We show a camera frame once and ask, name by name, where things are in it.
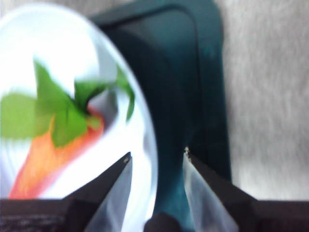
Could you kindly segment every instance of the white plate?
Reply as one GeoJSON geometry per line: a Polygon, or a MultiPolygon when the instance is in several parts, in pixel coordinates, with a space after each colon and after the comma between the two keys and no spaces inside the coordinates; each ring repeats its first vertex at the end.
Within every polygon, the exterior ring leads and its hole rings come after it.
{"type": "MultiPolygon", "coordinates": [[[[65,197],[131,151],[133,176],[123,231],[141,230],[154,208],[157,151],[150,113],[133,72],[107,36],[90,21],[54,4],[24,6],[0,21],[0,96],[20,88],[36,94],[33,55],[71,96],[75,78],[113,80],[116,64],[126,74],[136,96],[130,122],[125,119],[128,99],[124,93],[117,92],[116,101],[108,93],[95,97],[90,104],[104,114],[106,131],[41,197],[65,197]]],[[[2,198],[7,197],[30,142],[1,140],[2,198]]]]}

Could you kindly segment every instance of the dark green tray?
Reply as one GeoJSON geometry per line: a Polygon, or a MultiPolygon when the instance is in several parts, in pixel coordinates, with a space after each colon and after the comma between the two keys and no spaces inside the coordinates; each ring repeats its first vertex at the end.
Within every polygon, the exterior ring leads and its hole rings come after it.
{"type": "Polygon", "coordinates": [[[155,212],[168,212],[189,228],[185,146],[231,178],[219,11],[211,0],[143,0],[91,20],[121,51],[149,105],[159,155],[155,212]]]}

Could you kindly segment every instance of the gray fabric surface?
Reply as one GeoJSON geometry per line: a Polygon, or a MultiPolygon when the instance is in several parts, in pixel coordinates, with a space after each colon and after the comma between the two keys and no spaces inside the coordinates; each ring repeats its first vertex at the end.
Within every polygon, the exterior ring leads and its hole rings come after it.
{"type": "MultiPolygon", "coordinates": [[[[33,0],[1,0],[1,14],[33,0]]],[[[45,0],[85,15],[127,0],[45,0]]],[[[215,0],[221,10],[233,182],[309,200],[309,1],[215,0]]]]}

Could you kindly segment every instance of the green carrot leaves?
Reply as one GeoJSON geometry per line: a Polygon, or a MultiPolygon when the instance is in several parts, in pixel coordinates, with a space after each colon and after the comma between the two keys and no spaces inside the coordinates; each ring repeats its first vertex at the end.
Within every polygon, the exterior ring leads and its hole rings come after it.
{"type": "Polygon", "coordinates": [[[87,131],[85,116],[74,108],[56,113],[52,139],[55,147],[64,146],[87,131]]]}
{"type": "Polygon", "coordinates": [[[134,111],[135,95],[125,74],[119,66],[117,66],[117,79],[115,85],[121,88],[129,96],[129,107],[126,113],[126,121],[129,121],[134,111]]]}
{"type": "Polygon", "coordinates": [[[0,102],[1,137],[13,139],[35,138],[52,127],[55,147],[65,146],[87,131],[87,127],[98,128],[100,121],[89,115],[88,102],[101,92],[115,87],[129,97],[126,120],[134,111],[134,92],[126,76],[117,67],[117,79],[112,83],[102,81],[75,82],[75,100],[61,89],[46,68],[34,60],[37,82],[37,99],[23,93],[9,93],[0,102]]]}
{"type": "Polygon", "coordinates": [[[109,89],[111,86],[112,84],[101,81],[74,82],[75,102],[77,106],[86,112],[89,100],[104,90],[109,89]]]}
{"type": "Polygon", "coordinates": [[[24,139],[35,135],[36,99],[23,93],[10,93],[1,99],[1,137],[24,139]]]}
{"type": "Polygon", "coordinates": [[[126,113],[126,121],[129,121],[132,117],[134,111],[135,95],[125,74],[119,66],[117,66],[117,78],[114,82],[106,83],[103,81],[79,81],[74,83],[74,87],[75,102],[77,106],[85,112],[87,111],[87,105],[91,98],[95,97],[96,95],[100,94],[105,90],[113,89],[116,87],[120,88],[129,97],[129,106],[126,113]]]}

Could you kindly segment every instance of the printed carrot image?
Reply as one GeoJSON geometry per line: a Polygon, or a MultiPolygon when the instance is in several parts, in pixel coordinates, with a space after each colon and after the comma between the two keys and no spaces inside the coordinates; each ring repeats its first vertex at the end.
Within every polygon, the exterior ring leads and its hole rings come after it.
{"type": "Polygon", "coordinates": [[[113,83],[75,82],[74,99],[34,61],[37,98],[9,93],[1,99],[1,138],[31,138],[26,161],[19,170],[9,198],[39,197],[77,157],[84,154],[103,135],[104,119],[88,105],[94,96],[118,87],[129,96],[127,121],[134,110],[134,93],[118,67],[113,83]]]}

